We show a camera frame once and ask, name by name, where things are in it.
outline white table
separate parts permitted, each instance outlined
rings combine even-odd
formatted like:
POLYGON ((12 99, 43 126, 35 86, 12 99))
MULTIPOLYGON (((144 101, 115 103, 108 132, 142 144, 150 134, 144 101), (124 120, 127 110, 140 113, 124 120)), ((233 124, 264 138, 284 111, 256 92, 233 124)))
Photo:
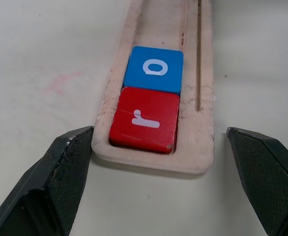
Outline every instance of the white table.
MULTIPOLYGON (((94 124, 129 1, 0 1, 0 205, 56 136, 94 124)), ((213 15, 213 167, 185 179, 91 162, 71 235, 266 235, 223 133, 288 148, 288 0, 214 0, 213 15)))

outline red block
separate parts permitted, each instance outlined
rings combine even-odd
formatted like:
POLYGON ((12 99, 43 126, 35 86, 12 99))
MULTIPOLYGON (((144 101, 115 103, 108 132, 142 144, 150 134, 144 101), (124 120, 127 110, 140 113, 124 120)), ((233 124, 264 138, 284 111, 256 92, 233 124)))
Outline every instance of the red block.
POLYGON ((174 146, 179 96, 124 88, 109 133, 113 145, 170 153, 174 146))

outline blue block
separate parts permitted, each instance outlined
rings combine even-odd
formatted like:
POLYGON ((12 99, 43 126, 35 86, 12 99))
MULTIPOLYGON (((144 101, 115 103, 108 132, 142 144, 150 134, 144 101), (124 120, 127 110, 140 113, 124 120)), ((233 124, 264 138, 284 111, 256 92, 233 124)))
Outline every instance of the blue block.
POLYGON ((124 86, 180 95, 183 53, 180 51, 134 47, 126 70, 124 86))

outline wooden tray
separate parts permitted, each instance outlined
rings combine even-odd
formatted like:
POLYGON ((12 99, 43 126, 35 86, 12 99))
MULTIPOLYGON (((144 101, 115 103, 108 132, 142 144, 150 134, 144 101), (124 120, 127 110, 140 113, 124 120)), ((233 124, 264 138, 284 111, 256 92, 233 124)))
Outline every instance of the wooden tray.
POLYGON ((208 170, 214 157, 211 0, 132 0, 99 112, 92 149, 104 160, 189 174, 208 170), (184 55, 177 143, 157 154, 109 143, 133 46, 180 50, 184 55))

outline pink stain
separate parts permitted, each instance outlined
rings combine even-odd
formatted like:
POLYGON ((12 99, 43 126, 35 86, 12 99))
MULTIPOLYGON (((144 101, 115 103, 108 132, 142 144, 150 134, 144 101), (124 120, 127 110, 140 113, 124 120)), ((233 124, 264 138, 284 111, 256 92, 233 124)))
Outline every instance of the pink stain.
POLYGON ((46 92, 56 92, 57 94, 62 95, 63 89, 62 85, 71 79, 74 79, 80 75, 82 75, 82 72, 75 72, 73 74, 69 75, 59 75, 53 78, 53 81, 45 88, 46 92))

